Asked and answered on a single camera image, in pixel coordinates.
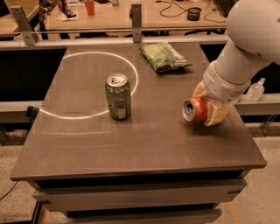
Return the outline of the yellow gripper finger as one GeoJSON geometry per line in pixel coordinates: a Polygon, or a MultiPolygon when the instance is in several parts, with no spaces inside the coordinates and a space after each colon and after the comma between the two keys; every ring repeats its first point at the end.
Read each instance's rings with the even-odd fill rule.
{"type": "Polygon", "coordinates": [[[222,122],[228,115],[232,106],[232,102],[220,103],[217,101],[209,101],[207,103],[206,120],[204,121],[204,125],[210,127],[222,122]]]}
{"type": "Polygon", "coordinates": [[[202,81],[196,86],[192,96],[193,97],[204,97],[204,98],[208,97],[207,91],[205,90],[205,86],[202,81]]]}

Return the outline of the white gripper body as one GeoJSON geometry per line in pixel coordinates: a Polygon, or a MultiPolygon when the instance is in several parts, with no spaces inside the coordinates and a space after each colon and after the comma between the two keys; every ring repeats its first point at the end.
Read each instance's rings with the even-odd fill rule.
{"type": "Polygon", "coordinates": [[[218,60],[211,62],[203,74],[206,94],[217,102],[237,100],[250,84],[250,78],[237,66],[223,66],[218,60]]]}

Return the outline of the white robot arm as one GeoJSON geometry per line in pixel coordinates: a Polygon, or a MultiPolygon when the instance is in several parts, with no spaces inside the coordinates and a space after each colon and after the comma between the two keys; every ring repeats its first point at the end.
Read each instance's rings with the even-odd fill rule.
{"type": "Polygon", "coordinates": [[[227,17],[229,40],[203,74],[184,107],[185,117],[209,127],[225,119],[249,87],[252,77],[271,63],[280,63],[280,1],[239,0],[227,17]]]}

